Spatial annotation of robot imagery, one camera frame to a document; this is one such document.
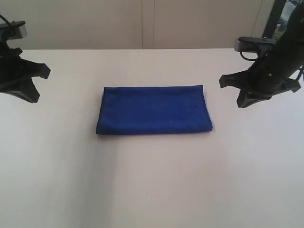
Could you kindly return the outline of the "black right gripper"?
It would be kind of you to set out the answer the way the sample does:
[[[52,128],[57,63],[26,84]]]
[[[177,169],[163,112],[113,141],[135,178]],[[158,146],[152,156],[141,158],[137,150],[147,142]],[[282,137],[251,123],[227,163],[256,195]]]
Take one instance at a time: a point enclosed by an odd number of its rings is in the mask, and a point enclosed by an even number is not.
[[[240,89],[237,105],[238,108],[246,108],[277,94],[298,91],[301,88],[299,78],[290,77],[303,65],[302,49],[270,51],[246,71],[222,75],[219,86]]]

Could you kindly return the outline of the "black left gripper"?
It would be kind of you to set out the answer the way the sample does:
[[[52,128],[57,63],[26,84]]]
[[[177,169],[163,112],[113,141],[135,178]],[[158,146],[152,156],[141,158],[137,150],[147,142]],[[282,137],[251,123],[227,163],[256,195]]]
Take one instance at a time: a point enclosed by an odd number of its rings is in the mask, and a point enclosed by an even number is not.
[[[21,59],[21,53],[19,47],[10,48],[7,42],[0,43],[0,92],[37,103],[40,94],[31,78],[48,79],[51,70],[45,63]]]

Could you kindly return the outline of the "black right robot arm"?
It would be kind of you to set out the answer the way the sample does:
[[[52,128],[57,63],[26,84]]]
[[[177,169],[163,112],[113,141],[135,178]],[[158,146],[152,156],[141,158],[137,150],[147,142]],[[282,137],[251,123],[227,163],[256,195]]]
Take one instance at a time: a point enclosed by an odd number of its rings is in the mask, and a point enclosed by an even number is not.
[[[291,13],[286,30],[278,41],[239,37],[234,50],[241,55],[245,52],[257,54],[248,70],[222,75],[219,79],[221,88],[240,89],[239,108],[288,91],[297,92],[304,74],[304,5],[300,4]]]

